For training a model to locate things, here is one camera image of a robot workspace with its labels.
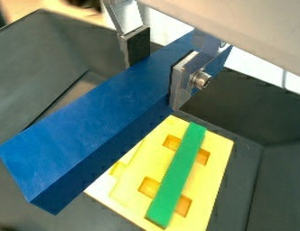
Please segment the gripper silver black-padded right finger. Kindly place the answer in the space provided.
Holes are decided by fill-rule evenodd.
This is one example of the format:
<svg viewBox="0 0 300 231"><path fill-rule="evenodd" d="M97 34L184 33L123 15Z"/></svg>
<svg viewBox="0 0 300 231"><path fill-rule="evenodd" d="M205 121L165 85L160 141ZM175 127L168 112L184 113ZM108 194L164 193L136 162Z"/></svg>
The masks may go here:
<svg viewBox="0 0 300 231"><path fill-rule="evenodd" d="M176 111L196 90L203 90L219 74L230 55L231 45L196 29L192 31L195 51L175 62L169 71L168 106Z"/></svg>

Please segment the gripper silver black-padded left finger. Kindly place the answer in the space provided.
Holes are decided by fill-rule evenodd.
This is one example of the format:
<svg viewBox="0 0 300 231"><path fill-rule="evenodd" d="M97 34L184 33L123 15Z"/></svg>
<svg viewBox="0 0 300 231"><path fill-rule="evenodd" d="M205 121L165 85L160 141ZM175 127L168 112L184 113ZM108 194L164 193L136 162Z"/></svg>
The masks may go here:
<svg viewBox="0 0 300 231"><path fill-rule="evenodd" d="M125 67L149 55L149 27L143 24L135 0L101 0L117 31Z"/></svg>

